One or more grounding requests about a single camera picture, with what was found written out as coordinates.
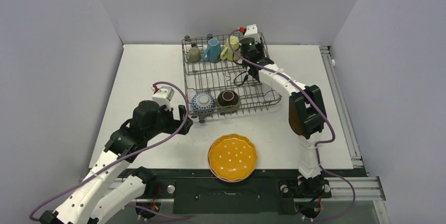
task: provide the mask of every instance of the metal wire rack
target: metal wire rack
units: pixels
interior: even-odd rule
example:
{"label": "metal wire rack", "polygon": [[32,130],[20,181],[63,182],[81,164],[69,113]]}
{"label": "metal wire rack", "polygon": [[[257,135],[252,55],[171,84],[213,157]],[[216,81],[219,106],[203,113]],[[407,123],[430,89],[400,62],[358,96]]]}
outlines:
{"label": "metal wire rack", "polygon": [[[236,33],[240,39],[243,38],[242,33]],[[240,84],[243,81],[245,69],[233,61],[221,60],[217,63],[212,62],[189,62],[186,59],[186,55],[192,47],[200,49],[200,53],[207,48],[207,43],[210,39],[216,38],[220,41],[220,45],[224,46],[225,40],[228,35],[212,35],[208,34],[206,37],[190,38],[185,36],[182,41],[183,48],[183,67],[184,67],[184,80],[186,87],[186,96],[188,98],[188,106],[190,109],[191,118],[199,118],[199,122],[203,123],[207,118],[219,118],[233,115],[243,115],[257,111],[268,110],[270,106],[280,102],[281,96],[270,87],[262,85],[252,77],[241,86],[234,85],[235,82]],[[260,33],[260,37],[263,41],[263,53],[269,58],[268,48],[263,37]],[[209,92],[212,97],[217,100],[220,93],[225,90],[233,90],[236,92],[240,99],[240,107],[237,110],[233,110],[231,107],[219,107],[206,110],[193,110],[191,101],[193,96],[200,91]]]}

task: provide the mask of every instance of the white table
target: white table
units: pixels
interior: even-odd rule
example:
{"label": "white table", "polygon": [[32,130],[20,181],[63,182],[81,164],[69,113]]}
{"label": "white table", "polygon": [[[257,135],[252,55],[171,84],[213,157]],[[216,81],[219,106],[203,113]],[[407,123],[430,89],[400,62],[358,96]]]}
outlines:
{"label": "white table", "polygon": [[[299,82],[317,85],[322,91],[327,116],[336,140],[320,147],[321,162],[327,169],[352,169],[333,93],[318,46],[270,45],[272,60]],[[124,53],[96,141],[90,168],[104,149],[110,135],[132,117],[133,109],[142,100],[151,99],[150,86],[167,81],[184,88],[181,45],[125,45]],[[179,94],[172,99],[173,107],[184,104]],[[218,118],[204,124],[195,123],[186,136],[175,136],[166,143],[142,153],[129,168],[144,166],[156,169],[208,169],[207,152],[214,140],[222,135],[237,133],[247,136],[258,152],[257,169],[296,169],[299,160],[298,137],[288,124],[288,98],[268,111]],[[167,135],[160,134],[153,144]],[[325,126],[321,139],[330,139]]]}

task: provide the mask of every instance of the gray wall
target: gray wall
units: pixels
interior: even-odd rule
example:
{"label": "gray wall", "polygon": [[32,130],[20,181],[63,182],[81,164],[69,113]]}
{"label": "gray wall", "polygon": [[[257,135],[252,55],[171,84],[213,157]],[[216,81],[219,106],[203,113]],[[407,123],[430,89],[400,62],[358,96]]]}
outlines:
{"label": "gray wall", "polygon": [[86,171],[121,50],[99,0],[0,0],[0,223]]}
{"label": "gray wall", "polygon": [[270,44],[329,45],[356,0],[101,1],[125,44],[178,44],[256,23]]}
{"label": "gray wall", "polygon": [[444,223],[446,0],[358,0],[332,47],[392,223]]}

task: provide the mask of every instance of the scalloped plate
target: scalloped plate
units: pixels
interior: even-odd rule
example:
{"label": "scalloped plate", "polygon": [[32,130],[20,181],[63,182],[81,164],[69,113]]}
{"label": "scalloped plate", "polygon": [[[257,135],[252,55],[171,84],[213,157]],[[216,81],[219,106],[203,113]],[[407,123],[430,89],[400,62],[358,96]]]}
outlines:
{"label": "scalloped plate", "polygon": [[227,182],[238,182],[254,171],[257,162],[256,146],[245,136],[221,136],[212,143],[208,162],[215,176]]}

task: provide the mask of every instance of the blue mug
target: blue mug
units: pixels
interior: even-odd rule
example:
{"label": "blue mug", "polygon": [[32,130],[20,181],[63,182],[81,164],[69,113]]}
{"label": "blue mug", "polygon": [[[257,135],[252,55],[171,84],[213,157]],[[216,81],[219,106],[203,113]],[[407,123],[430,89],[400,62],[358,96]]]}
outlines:
{"label": "blue mug", "polygon": [[220,53],[221,53],[220,41],[216,38],[212,38],[211,40],[208,41],[208,47],[203,53],[201,60],[203,60],[204,62],[206,61],[214,63],[218,62],[220,61]]}

